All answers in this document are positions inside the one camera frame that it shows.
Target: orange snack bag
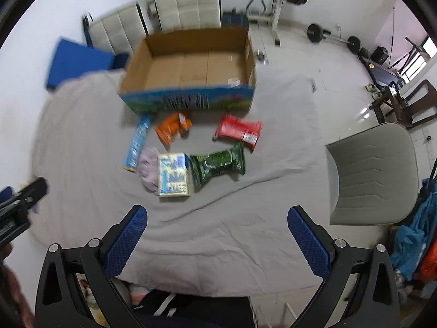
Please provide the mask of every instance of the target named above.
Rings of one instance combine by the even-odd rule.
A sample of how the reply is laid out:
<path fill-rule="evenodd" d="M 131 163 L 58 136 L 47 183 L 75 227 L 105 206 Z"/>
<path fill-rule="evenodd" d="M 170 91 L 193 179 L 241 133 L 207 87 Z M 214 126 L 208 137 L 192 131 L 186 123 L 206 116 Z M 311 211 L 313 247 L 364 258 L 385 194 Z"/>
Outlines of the orange snack bag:
<path fill-rule="evenodd" d="M 168 116 L 159 126 L 156 126 L 155 131 L 161 141 L 169 146 L 173 140 L 186 136 L 190 128 L 190 114 L 188 112 L 177 112 Z"/>
<path fill-rule="evenodd" d="M 437 279 L 437 238 L 434 239 L 420 266 L 419 277 L 423 282 Z"/>

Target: cardboard box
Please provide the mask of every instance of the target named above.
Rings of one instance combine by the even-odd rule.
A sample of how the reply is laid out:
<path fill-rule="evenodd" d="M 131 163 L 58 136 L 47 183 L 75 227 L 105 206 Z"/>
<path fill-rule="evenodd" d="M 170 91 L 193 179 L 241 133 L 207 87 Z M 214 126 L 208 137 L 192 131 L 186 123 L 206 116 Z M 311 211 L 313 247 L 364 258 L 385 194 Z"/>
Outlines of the cardboard box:
<path fill-rule="evenodd" d="M 135 52 L 120 97 L 135 112 L 249 110 L 255 57 L 244 28 L 153 34 Z"/>

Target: red snack bag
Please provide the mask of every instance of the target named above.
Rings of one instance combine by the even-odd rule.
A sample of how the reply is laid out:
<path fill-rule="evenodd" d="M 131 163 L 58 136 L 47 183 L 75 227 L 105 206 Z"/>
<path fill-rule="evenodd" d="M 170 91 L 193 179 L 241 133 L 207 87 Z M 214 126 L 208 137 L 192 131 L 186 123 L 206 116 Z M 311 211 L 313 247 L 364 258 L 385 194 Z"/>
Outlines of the red snack bag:
<path fill-rule="evenodd" d="M 253 152 L 262 128 L 262 122 L 247 122 L 228 114 L 220 121 L 212 139 L 231 137 L 242 140 L 249 145 Z"/>
<path fill-rule="evenodd" d="M 423 282 L 437 279 L 437 239 L 434 239 L 420 266 L 419 277 Z"/>

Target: dumbbell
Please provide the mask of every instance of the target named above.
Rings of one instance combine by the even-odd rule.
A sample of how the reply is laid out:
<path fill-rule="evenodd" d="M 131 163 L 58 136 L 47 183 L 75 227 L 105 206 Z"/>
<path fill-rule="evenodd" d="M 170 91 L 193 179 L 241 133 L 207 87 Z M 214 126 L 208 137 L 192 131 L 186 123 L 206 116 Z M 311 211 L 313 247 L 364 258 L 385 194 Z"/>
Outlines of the dumbbell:
<path fill-rule="evenodd" d="M 322 39 L 328 38 L 337 40 L 342 43 L 346 43 L 349 50 L 354 54 L 358 54 L 361 49 L 361 41 L 359 40 L 359 38 L 352 36 L 345 40 L 342 38 L 331 36 L 331 32 L 329 32 L 328 30 L 323 30 L 322 27 L 320 27 L 318 24 L 310 24 L 308 29 L 306 30 L 306 34 L 308 36 L 308 39 L 312 41 L 312 43 L 319 43 Z"/>

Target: white leather headboard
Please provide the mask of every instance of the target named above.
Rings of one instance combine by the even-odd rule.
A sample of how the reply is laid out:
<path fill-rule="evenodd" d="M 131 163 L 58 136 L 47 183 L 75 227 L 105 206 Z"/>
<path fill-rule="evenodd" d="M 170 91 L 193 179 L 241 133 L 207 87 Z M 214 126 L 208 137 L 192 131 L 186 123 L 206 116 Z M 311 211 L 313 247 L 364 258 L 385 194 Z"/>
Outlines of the white leather headboard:
<path fill-rule="evenodd" d="M 89 33 L 94 48 L 132 55 L 147 35 L 147 29 L 139 5 L 133 4 L 93 22 Z"/>
<path fill-rule="evenodd" d="M 220 0 L 155 0 L 163 32 L 220 28 Z"/>

